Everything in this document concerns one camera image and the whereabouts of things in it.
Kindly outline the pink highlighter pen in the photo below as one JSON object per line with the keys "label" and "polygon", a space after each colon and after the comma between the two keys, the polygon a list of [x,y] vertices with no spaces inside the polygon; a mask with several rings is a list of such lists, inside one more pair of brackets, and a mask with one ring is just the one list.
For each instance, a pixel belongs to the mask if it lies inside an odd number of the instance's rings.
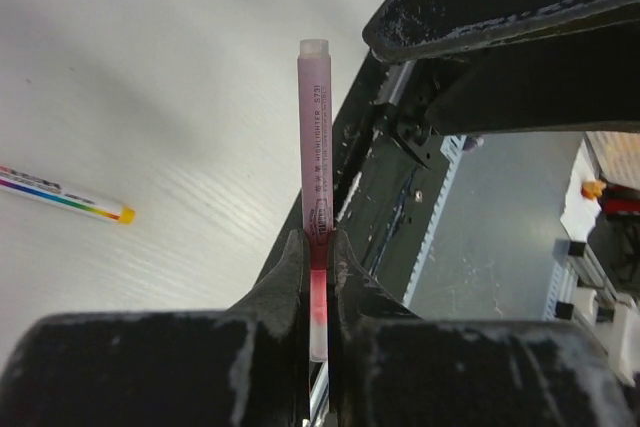
{"label": "pink highlighter pen", "polygon": [[329,43],[304,39],[297,59],[303,230],[310,248],[309,357],[328,360],[328,247],[334,230]]}

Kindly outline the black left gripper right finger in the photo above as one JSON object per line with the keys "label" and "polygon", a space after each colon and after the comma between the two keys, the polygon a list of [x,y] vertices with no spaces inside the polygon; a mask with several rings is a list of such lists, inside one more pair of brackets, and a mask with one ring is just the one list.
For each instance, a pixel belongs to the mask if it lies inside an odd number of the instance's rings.
{"label": "black left gripper right finger", "polygon": [[364,270],[343,230],[330,240],[327,305],[330,411],[340,426],[367,426],[371,385],[380,374],[380,329],[415,314]]}

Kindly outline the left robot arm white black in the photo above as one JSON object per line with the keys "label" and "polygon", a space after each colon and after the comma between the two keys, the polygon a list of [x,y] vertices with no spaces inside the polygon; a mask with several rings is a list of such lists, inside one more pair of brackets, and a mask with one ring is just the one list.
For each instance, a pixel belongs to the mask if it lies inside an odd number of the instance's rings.
{"label": "left robot arm white black", "polygon": [[[440,134],[635,127],[628,31],[639,0],[385,0],[363,31],[377,63],[464,57],[426,120]],[[310,328],[324,316],[329,407],[342,426],[633,426],[593,340],[569,322],[427,321],[397,302],[334,227],[324,89],[305,86],[302,226],[242,300],[258,314],[243,411],[300,425]]]}

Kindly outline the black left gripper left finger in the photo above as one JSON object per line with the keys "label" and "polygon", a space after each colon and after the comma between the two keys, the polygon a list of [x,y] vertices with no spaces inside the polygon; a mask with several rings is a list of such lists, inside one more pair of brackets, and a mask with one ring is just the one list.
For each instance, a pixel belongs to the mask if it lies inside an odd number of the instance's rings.
{"label": "black left gripper left finger", "polygon": [[229,372],[233,426],[300,426],[309,415],[309,267],[307,237],[294,229],[276,265],[228,310],[247,322]]}

